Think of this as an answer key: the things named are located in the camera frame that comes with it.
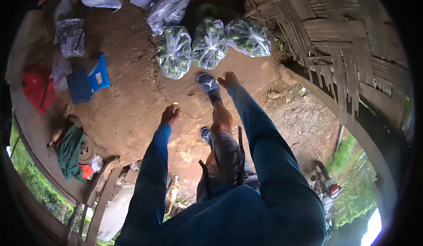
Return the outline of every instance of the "blue cloth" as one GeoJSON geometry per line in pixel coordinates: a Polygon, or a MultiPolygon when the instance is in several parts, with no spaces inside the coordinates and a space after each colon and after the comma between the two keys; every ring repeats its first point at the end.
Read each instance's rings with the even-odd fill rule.
{"type": "Polygon", "coordinates": [[[244,125],[260,193],[246,185],[217,188],[212,200],[197,202],[162,223],[171,127],[160,125],[115,245],[323,245],[323,206],[288,144],[242,86],[231,87],[228,94],[244,125]]]}
{"type": "Polygon", "coordinates": [[[66,81],[68,82],[72,102],[74,102],[75,105],[90,101],[93,93],[85,70],[78,70],[67,75],[66,81]]]}

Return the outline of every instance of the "pile of bags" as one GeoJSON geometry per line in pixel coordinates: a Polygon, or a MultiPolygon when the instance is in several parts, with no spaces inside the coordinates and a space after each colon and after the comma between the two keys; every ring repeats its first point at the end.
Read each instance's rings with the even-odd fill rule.
{"type": "Polygon", "coordinates": [[[188,3],[189,0],[160,0],[147,17],[153,36],[161,35],[156,59],[166,77],[182,78],[192,62],[203,69],[216,68],[228,53],[228,45],[250,57],[270,56],[267,28],[248,19],[235,19],[224,26],[221,20],[206,17],[199,22],[191,46],[187,29],[177,26],[188,3]]]}

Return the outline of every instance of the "gray shorts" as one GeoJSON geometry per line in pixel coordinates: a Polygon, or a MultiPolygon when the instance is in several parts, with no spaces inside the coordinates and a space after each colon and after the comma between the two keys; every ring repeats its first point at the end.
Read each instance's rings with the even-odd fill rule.
{"type": "MultiPolygon", "coordinates": [[[[214,157],[217,159],[218,169],[209,168],[209,184],[213,190],[215,187],[236,186],[238,179],[239,161],[241,159],[241,150],[238,143],[228,132],[212,133],[211,140],[214,150],[214,157]]],[[[244,182],[251,188],[258,190],[258,178],[252,171],[251,165],[247,159],[244,164],[244,182]]],[[[204,176],[197,186],[197,201],[206,196],[206,186],[204,176]]]]}

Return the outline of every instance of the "green cloth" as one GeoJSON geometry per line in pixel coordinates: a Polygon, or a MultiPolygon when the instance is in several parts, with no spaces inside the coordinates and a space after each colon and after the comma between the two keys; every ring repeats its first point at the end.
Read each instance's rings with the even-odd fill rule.
{"type": "Polygon", "coordinates": [[[59,164],[66,180],[72,177],[85,183],[82,178],[82,168],[78,166],[81,145],[84,142],[85,133],[81,127],[73,125],[69,128],[60,143],[59,164]]]}

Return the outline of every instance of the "rock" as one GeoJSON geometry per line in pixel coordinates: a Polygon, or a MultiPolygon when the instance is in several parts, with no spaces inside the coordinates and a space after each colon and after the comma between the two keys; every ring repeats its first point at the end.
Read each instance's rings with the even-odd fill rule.
{"type": "Polygon", "coordinates": [[[267,93],[267,97],[271,98],[271,99],[276,99],[279,98],[282,94],[280,93],[280,91],[269,91],[267,93]]]}

